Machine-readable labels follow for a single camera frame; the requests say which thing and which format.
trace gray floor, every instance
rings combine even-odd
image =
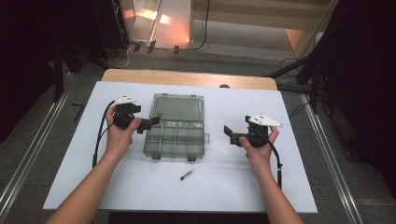
[[[239,38],[248,39],[248,36],[241,35]],[[276,42],[272,43],[271,48],[278,48],[279,50],[289,48],[289,50],[286,50],[288,53],[284,55],[284,58],[281,54],[248,57],[240,55],[241,52],[238,52],[233,55],[229,51],[232,48],[228,48],[225,44],[226,41],[224,41],[221,42],[225,46],[223,49],[181,51],[177,55],[174,55],[172,50],[165,49],[155,49],[150,54],[148,54],[146,47],[137,52],[130,50],[130,63],[124,69],[191,71],[257,77],[275,72],[279,67],[279,62],[282,59],[289,58],[291,51],[290,46],[284,39],[286,35],[281,35],[279,38],[282,40],[278,44]],[[214,40],[212,43],[211,39],[208,38],[207,44],[213,46],[216,41]],[[238,40],[228,40],[227,43],[232,46],[232,43],[235,43],[234,41]],[[244,54],[249,55],[248,48],[245,49]],[[42,210],[42,206],[78,125],[78,120],[74,120],[78,115],[79,107],[73,104],[86,104],[94,83],[100,80],[104,73],[96,64],[84,59],[82,61],[84,64],[83,70],[81,74],[71,75],[75,79],[70,86],[70,92],[64,106],[4,223],[43,223],[50,215],[50,211]],[[123,51],[112,62],[125,64],[126,61],[125,51]],[[277,82],[280,86],[285,85],[285,83],[295,86],[293,76],[290,75],[281,77]],[[7,185],[18,168],[26,149],[34,139],[35,133],[52,105],[53,94],[54,89],[49,89],[21,120],[12,135],[0,145],[0,188],[3,189]],[[302,103],[299,93],[282,91],[282,95],[289,113]],[[381,174],[369,164],[354,163],[347,159],[345,145],[331,117],[328,117],[321,110],[320,105],[319,118],[364,222],[396,223],[396,203],[391,199]],[[348,223],[347,213],[306,111],[301,111],[290,121],[318,207],[317,214],[302,214],[304,221],[306,223]],[[98,212],[94,223],[106,223],[107,215],[108,212],[106,211]]]

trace floor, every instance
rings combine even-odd
[[[202,23],[195,21],[193,36],[202,38]],[[207,39],[204,48],[196,51],[181,51],[174,55],[172,50],[155,49],[148,53],[148,47],[139,51],[121,51],[111,60],[117,65],[125,65],[124,69],[152,69],[170,71],[191,71],[220,73],[239,76],[258,77],[271,74],[292,63],[293,58],[286,33],[281,29],[262,29],[253,26],[232,25],[227,23],[209,22]],[[13,176],[19,171],[19,165],[25,155],[31,156],[25,176],[20,179],[20,185],[14,189],[15,198],[10,198],[12,204],[4,208],[4,198],[1,199],[0,223],[43,223],[51,211],[42,209],[56,176],[64,153],[78,126],[81,106],[90,97],[93,85],[104,73],[96,64],[81,58],[83,69],[81,74],[65,73],[65,95],[60,104],[54,104],[52,97],[54,88],[50,88],[21,120],[11,136],[0,145],[0,188],[7,192],[7,186]],[[298,71],[291,71],[276,80],[279,87],[299,90],[294,81]],[[304,103],[304,96],[298,92],[282,91],[285,106],[289,113]],[[59,106],[59,110],[49,120],[48,114]],[[327,147],[340,169],[350,195],[356,205],[358,215],[347,211],[343,193],[329,166],[325,150],[314,129],[312,116],[308,107],[303,107],[297,115],[290,119],[297,144],[304,162],[308,180],[318,207],[317,214],[301,214],[306,223],[396,223],[396,203],[391,198],[381,174],[370,164],[355,163],[347,159],[345,144],[338,134],[337,127],[331,116],[320,106],[318,115],[313,117],[319,121],[324,131]],[[35,138],[41,133],[41,125],[48,124],[46,134],[42,139]],[[35,153],[31,147],[37,142]],[[98,211],[94,223],[107,223],[109,213]],[[191,223],[186,219],[181,222]]]

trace small black pen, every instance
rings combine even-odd
[[[188,171],[186,174],[184,174],[184,175],[180,178],[180,180],[183,180],[183,179],[189,177],[189,176],[192,175],[193,173],[194,173],[194,169]]]

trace clear plastic organizer box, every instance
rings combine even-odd
[[[154,94],[150,117],[156,116],[161,121],[147,132],[146,156],[195,161],[205,155],[203,96]]]

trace white table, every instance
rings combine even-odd
[[[134,134],[134,143],[119,163],[100,209],[168,212],[263,212],[260,189],[245,156],[223,132],[227,125],[236,133],[248,131],[245,115],[263,113],[281,123],[275,146],[280,155],[283,191],[299,213],[316,213],[290,121],[279,91],[237,90],[121,82],[97,82],[76,133],[55,177],[44,209],[56,209],[92,168],[92,154],[99,124],[109,102],[130,94],[148,118],[154,93],[197,94],[205,97],[205,132],[210,135],[205,155],[196,162],[161,159],[143,153],[146,132]],[[98,159],[106,145],[99,147]],[[276,158],[271,160],[276,176]],[[186,180],[180,177],[194,169]]]

